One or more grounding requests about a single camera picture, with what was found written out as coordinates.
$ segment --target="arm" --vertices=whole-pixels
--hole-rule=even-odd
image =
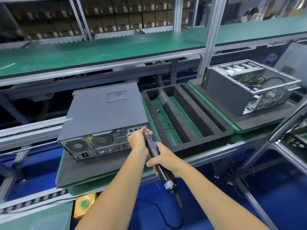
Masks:
[[[76,230],[125,230],[128,228],[148,155],[143,129],[128,138],[131,153],[108,187],[83,216]]]
[[[193,193],[215,230],[268,230],[258,218],[222,192],[199,171],[157,142],[160,156],[150,159],[146,165],[160,164],[181,177]]]

